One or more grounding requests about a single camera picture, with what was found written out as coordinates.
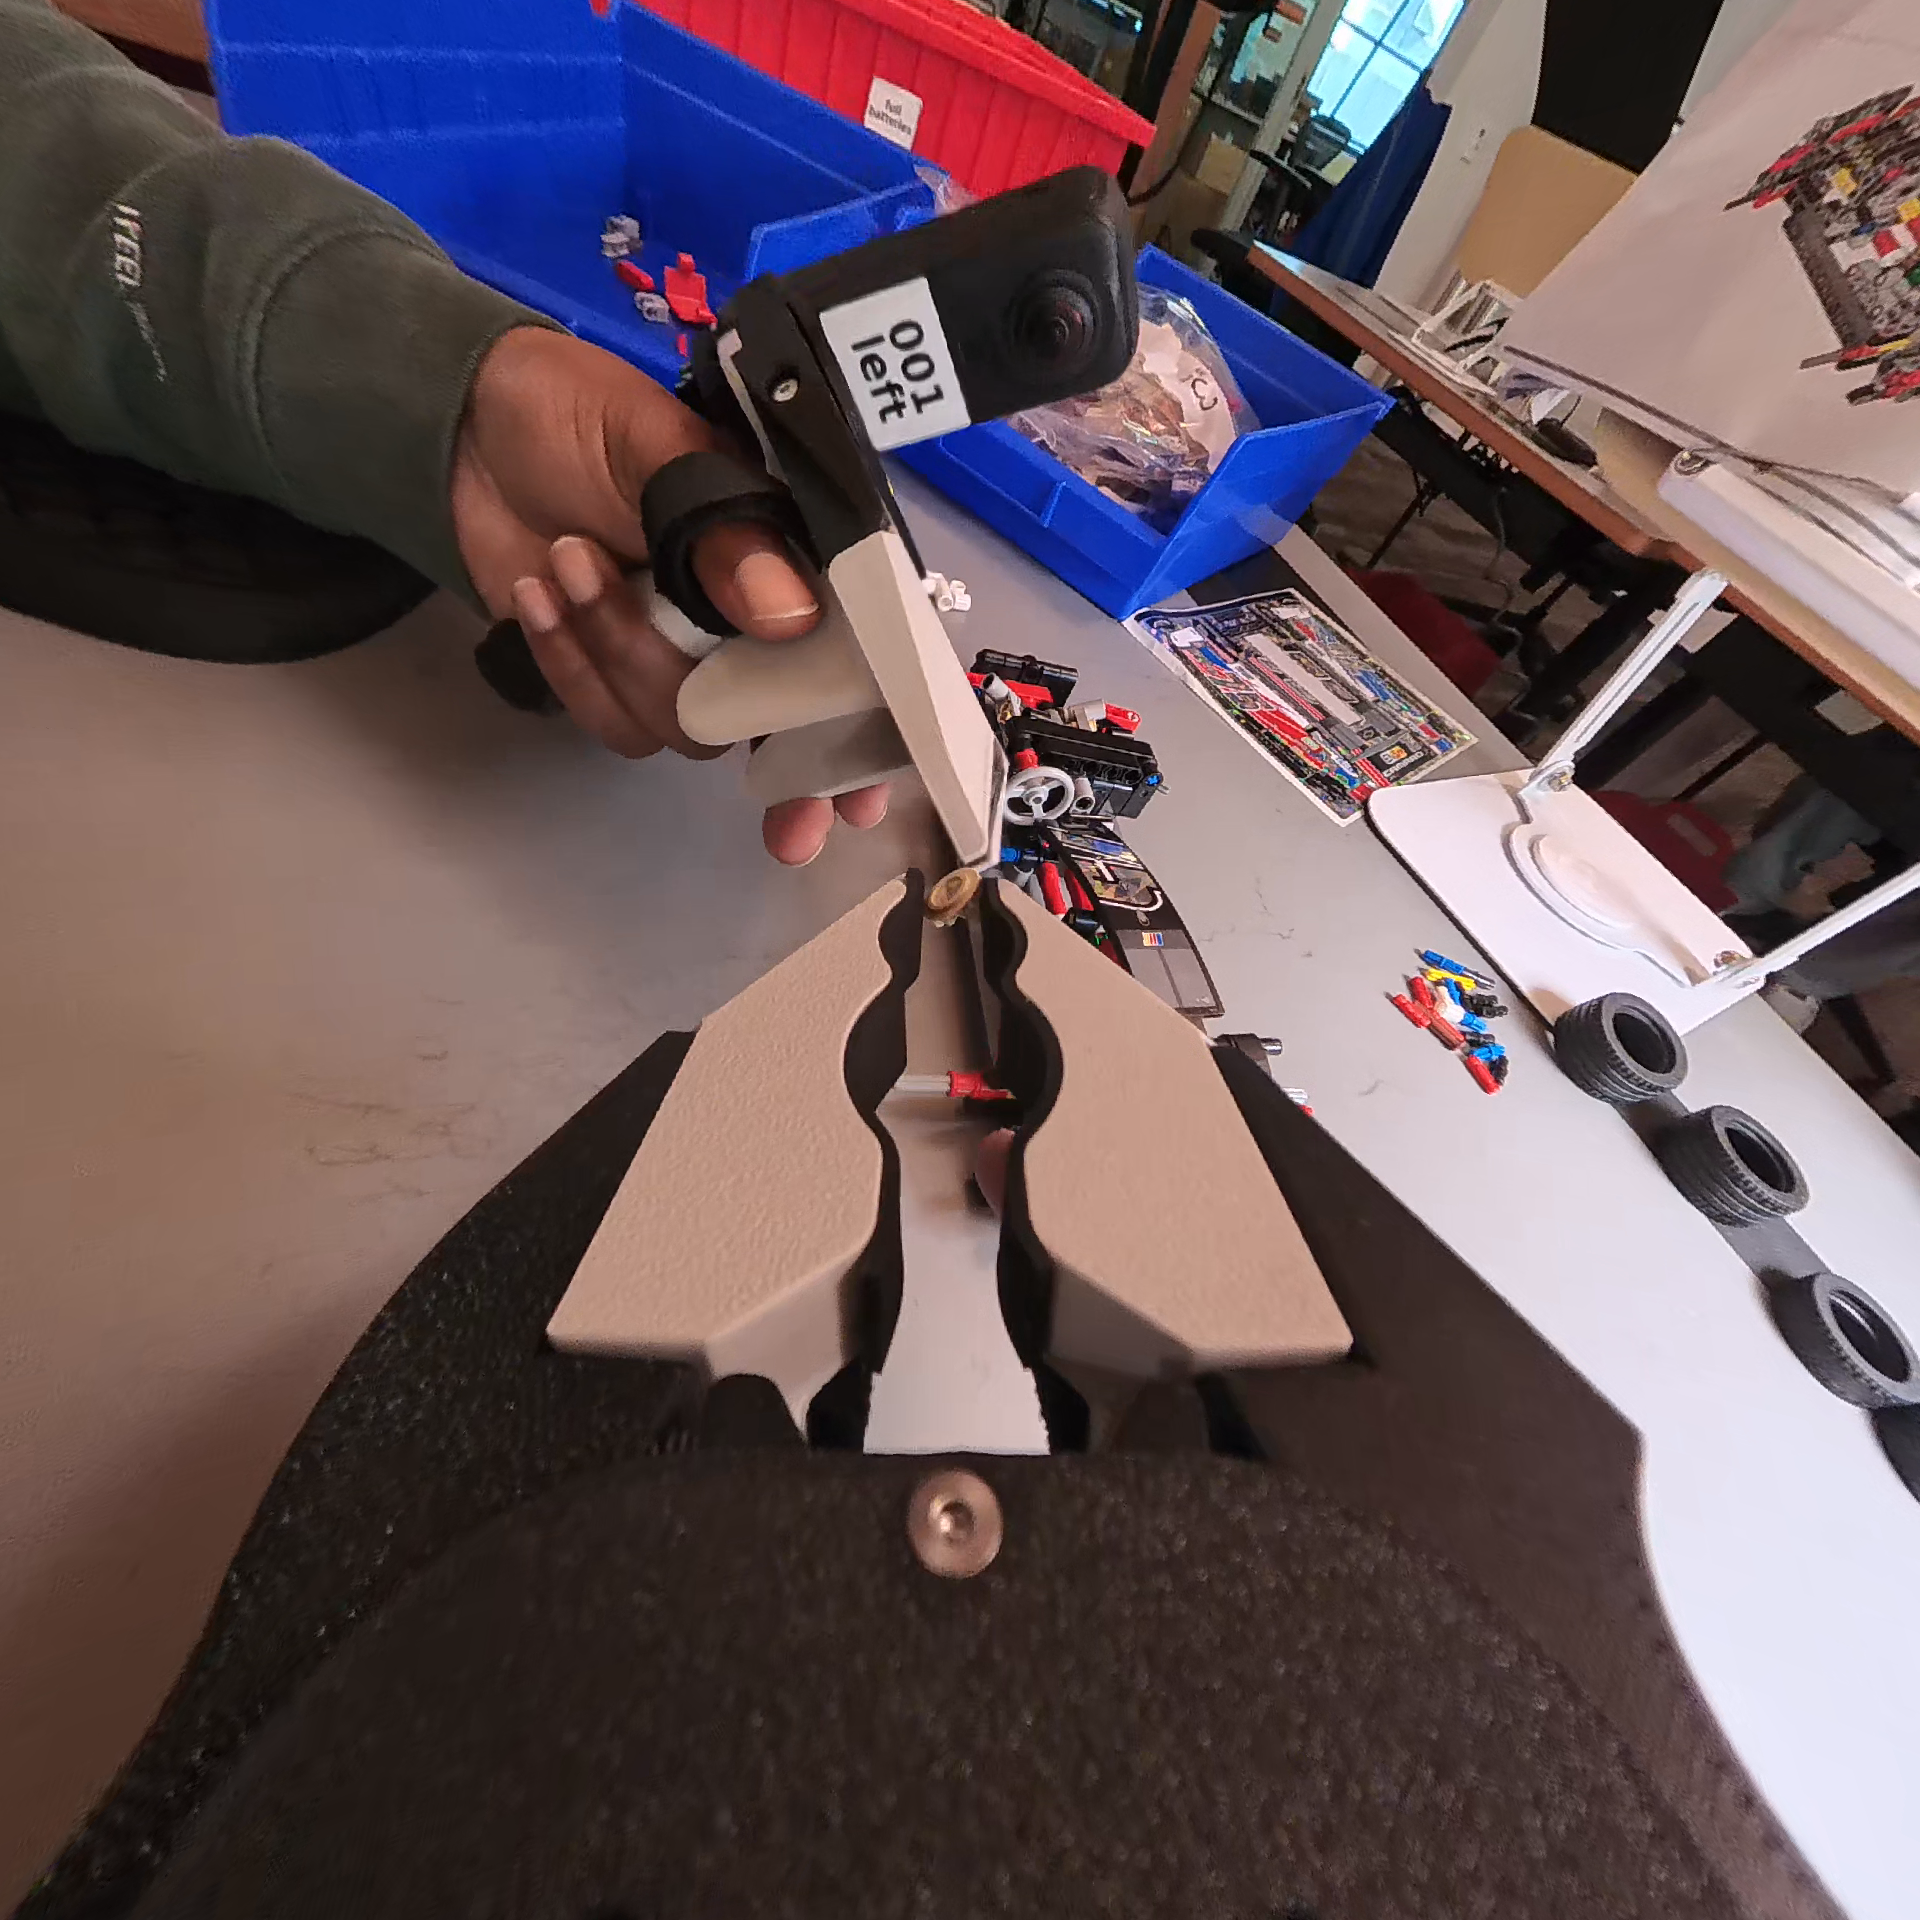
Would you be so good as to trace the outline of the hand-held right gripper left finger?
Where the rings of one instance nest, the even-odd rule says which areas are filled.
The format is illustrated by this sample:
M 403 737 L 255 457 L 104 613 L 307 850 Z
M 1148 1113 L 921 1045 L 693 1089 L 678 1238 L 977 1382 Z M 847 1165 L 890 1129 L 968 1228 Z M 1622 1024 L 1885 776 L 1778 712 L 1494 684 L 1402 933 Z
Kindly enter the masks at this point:
M 877 1110 L 917 977 L 908 867 L 703 1019 L 551 1309 L 551 1349 L 761 1379 L 813 1446 L 864 1446 L 903 1294 Z

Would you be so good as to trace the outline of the window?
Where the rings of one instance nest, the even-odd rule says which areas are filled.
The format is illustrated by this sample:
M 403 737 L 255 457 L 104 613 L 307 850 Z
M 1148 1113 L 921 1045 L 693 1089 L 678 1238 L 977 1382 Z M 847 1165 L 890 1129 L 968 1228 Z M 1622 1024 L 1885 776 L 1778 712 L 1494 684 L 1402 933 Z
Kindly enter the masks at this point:
M 1362 155 L 1446 48 L 1467 4 L 1341 4 L 1307 95 Z

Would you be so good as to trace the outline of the plastic bags of lego parts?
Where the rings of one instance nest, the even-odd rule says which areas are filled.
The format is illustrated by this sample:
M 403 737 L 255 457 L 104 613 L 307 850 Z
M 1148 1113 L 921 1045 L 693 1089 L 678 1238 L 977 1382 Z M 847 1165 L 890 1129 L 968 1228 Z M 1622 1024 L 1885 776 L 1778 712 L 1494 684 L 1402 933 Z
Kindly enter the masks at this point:
M 1010 423 L 1157 536 L 1171 536 L 1225 453 L 1259 432 L 1203 314 L 1151 285 L 1141 285 L 1141 342 L 1118 383 Z

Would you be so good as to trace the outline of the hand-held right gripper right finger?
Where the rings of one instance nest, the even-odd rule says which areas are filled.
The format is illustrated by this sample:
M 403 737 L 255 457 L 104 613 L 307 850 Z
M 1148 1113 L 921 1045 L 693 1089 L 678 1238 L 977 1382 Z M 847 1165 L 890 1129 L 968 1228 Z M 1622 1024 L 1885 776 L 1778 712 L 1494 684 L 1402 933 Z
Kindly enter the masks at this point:
M 1010 885 L 979 890 L 977 957 L 1016 1096 L 1000 1309 L 1046 1438 L 1100 1446 L 1146 1388 L 1351 1357 L 1206 1030 Z

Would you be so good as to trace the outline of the person's left hand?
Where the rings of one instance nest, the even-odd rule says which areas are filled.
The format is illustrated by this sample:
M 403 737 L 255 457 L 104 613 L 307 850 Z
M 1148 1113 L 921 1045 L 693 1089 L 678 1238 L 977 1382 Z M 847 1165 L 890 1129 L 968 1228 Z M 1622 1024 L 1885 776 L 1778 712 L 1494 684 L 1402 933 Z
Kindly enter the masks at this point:
M 724 435 L 633 364 L 547 325 L 483 355 L 452 459 L 452 526 L 477 597 L 514 616 L 569 719 L 619 758 L 717 758 L 678 725 L 693 662 L 633 580 L 639 495 Z

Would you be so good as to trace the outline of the lego instruction booklet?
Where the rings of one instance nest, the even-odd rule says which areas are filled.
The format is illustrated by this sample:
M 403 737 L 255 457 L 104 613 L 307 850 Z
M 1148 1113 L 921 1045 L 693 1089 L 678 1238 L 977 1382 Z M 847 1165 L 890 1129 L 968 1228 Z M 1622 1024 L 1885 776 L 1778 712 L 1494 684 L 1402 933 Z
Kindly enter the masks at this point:
M 1673 445 L 1916 493 L 1916 4 L 1796 4 L 1515 305 Z

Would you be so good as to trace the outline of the white book stand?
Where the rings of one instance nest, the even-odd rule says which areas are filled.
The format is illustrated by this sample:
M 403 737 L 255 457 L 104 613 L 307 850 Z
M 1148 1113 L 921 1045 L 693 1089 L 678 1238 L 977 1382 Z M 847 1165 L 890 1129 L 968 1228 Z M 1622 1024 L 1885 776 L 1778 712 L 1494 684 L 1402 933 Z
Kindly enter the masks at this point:
M 1685 580 L 1542 762 L 1381 790 L 1369 823 L 1542 1019 L 1622 991 L 1688 1036 L 1907 902 L 1916 867 L 1753 957 L 1577 786 L 1577 758 L 1716 601 L 1916 737 L 1916 495 L 1724 445 L 1670 445 L 1614 410 L 1596 423 L 1596 462 L 1678 545 Z

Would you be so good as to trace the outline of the wooden desk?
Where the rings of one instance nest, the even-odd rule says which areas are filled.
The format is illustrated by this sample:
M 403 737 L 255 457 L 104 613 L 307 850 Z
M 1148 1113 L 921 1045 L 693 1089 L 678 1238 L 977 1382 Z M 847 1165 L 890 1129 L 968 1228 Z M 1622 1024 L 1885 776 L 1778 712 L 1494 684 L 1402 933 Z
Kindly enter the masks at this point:
M 1670 516 L 1655 482 L 1670 468 L 1660 436 L 1615 416 L 1592 432 L 1600 468 L 1565 462 L 1544 445 L 1530 439 L 1522 423 L 1492 398 L 1463 386 L 1412 351 L 1413 321 L 1381 293 L 1356 287 L 1322 267 L 1303 264 L 1288 250 L 1254 245 L 1249 267 L 1284 296 L 1301 301 L 1319 324 L 1341 333 L 1370 355 L 1402 386 L 1456 421 L 1471 439 L 1492 448 L 1507 468 L 1548 488 L 1582 526 L 1639 560 L 1678 563 L 1685 575 L 1716 570 L 1721 601 L 1739 616 L 1757 621 L 1777 644 L 1808 660 L 1824 680 L 1856 694 L 1873 719 L 1916 737 L 1916 687 L 1872 660 L 1860 647 L 1838 636 L 1811 611 L 1789 601 L 1782 588 L 1760 576 L 1742 560 L 1727 558 L 1688 519 Z

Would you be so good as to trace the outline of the red plastic bin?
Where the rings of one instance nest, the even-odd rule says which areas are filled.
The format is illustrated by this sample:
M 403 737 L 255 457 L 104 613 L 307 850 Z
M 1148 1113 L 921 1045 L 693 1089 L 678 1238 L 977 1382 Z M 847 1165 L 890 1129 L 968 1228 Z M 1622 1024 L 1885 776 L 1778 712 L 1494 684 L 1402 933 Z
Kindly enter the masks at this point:
M 1071 167 L 1118 176 L 1151 124 L 973 4 L 644 4 L 986 200 Z

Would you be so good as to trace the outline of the person's left forearm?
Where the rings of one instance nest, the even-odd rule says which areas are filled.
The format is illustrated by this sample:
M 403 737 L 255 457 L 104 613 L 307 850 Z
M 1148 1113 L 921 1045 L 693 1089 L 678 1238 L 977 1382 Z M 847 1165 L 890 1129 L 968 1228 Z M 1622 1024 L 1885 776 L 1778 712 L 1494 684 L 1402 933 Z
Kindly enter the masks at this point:
M 452 469 L 543 321 L 398 207 L 232 138 L 49 4 L 3 4 L 3 410 L 382 545 L 483 601 Z

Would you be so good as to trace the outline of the lego car chassis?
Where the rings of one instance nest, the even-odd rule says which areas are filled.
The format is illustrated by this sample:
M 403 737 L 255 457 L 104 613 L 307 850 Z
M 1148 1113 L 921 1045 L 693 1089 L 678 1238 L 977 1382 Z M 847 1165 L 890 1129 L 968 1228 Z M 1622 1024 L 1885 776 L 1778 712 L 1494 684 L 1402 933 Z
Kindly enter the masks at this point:
M 1124 835 L 1165 786 L 1141 716 L 1074 694 L 1079 670 L 979 650 L 968 670 L 1006 758 L 991 879 L 1039 902 L 1175 1016 L 1225 1016 L 1212 970 L 1165 885 Z

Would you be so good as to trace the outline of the blue plastic bin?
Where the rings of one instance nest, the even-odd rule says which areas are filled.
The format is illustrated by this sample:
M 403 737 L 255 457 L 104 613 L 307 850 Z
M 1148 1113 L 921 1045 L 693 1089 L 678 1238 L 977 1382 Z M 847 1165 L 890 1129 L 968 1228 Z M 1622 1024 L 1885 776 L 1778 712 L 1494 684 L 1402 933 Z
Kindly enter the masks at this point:
M 1377 386 L 1165 250 L 1142 247 L 1137 278 L 1142 290 L 1196 305 L 1257 416 L 1170 530 L 1097 493 L 1001 421 L 895 457 L 1112 616 L 1148 611 L 1277 545 L 1391 410 Z
M 605 254 L 686 250 L 724 302 L 936 214 L 899 145 L 733 56 L 616 4 L 207 4 L 222 124 L 292 139 L 413 217 L 471 278 L 659 386 L 686 325 L 649 324 Z

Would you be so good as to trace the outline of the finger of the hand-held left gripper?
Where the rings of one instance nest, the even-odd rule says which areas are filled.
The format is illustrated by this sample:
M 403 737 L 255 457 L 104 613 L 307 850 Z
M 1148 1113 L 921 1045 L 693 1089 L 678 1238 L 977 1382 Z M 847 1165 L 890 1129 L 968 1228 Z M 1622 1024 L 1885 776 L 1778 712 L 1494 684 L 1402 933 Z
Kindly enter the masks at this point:
M 830 558 L 825 585 L 961 865 L 991 867 L 1006 752 L 903 542 L 877 530 Z

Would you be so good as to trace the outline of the pile of small lego pins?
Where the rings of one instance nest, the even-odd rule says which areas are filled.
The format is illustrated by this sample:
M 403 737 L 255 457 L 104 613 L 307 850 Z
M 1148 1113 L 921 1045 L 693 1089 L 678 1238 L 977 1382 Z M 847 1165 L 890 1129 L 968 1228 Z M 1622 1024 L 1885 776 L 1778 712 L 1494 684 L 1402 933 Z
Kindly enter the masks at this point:
M 1513 1013 L 1500 983 L 1439 950 L 1416 948 L 1413 954 L 1413 970 L 1385 995 L 1389 1004 L 1437 1038 L 1481 1093 L 1500 1093 L 1507 1084 L 1503 1023 Z

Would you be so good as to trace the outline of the holographic sticker sheet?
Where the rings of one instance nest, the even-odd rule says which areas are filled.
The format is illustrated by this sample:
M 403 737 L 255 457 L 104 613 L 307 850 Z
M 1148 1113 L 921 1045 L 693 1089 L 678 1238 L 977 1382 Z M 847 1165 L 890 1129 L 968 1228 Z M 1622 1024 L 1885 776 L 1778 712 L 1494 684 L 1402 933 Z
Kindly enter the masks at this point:
M 1340 826 L 1476 748 L 1468 725 L 1295 588 L 1137 611 L 1128 626 Z

